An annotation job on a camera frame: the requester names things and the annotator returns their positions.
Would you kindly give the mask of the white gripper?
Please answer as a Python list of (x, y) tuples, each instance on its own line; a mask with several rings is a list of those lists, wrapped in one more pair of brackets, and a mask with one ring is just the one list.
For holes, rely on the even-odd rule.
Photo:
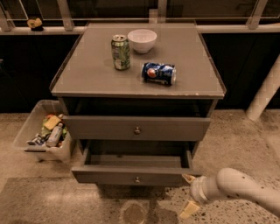
[[(202, 205), (209, 204), (217, 199), (218, 188), (214, 177), (201, 176), (195, 178), (193, 175), (183, 174), (182, 178), (188, 184), (191, 184), (190, 194), (198, 203)], [(188, 219), (200, 210), (200, 205), (195, 201), (189, 200), (186, 203), (179, 215), (181, 219)]]

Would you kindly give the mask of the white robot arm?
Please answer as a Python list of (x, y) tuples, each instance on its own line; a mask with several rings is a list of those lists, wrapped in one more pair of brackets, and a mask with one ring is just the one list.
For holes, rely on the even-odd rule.
[(190, 185), (189, 199), (179, 217), (187, 219), (205, 204), (216, 200), (248, 200), (280, 217), (280, 192), (259, 185), (249, 175), (233, 168), (223, 168), (212, 177), (195, 178), (183, 174)]

